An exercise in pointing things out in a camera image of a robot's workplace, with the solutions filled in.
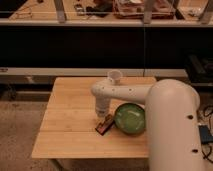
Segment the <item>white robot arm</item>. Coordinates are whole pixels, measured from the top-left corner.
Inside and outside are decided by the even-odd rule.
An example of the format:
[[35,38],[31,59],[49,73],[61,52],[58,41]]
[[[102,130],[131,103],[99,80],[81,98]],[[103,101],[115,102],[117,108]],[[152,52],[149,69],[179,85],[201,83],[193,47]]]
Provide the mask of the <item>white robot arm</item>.
[[150,171],[205,171],[196,116],[200,97],[193,87],[175,79],[137,85],[105,79],[91,92],[100,117],[112,99],[145,106]]

